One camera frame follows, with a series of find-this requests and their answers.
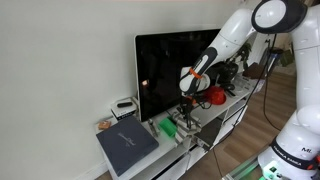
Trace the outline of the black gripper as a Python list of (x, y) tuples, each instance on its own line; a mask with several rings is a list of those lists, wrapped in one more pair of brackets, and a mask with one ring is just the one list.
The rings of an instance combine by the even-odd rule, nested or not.
[(193, 97), (191, 96), (182, 97), (180, 101), (180, 108), (181, 108), (180, 112), (183, 115), (190, 114), (195, 104), (196, 104), (196, 100)]

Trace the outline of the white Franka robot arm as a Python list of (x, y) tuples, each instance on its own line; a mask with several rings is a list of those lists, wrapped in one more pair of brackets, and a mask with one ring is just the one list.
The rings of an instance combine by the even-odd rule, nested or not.
[(295, 109), (257, 161), (264, 180), (319, 180), (320, 5), (300, 0), (261, 0), (236, 10), (218, 35), (180, 75), (180, 90), (191, 96), (209, 86), (206, 71), (236, 53), (253, 33), (287, 33), (296, 70)]

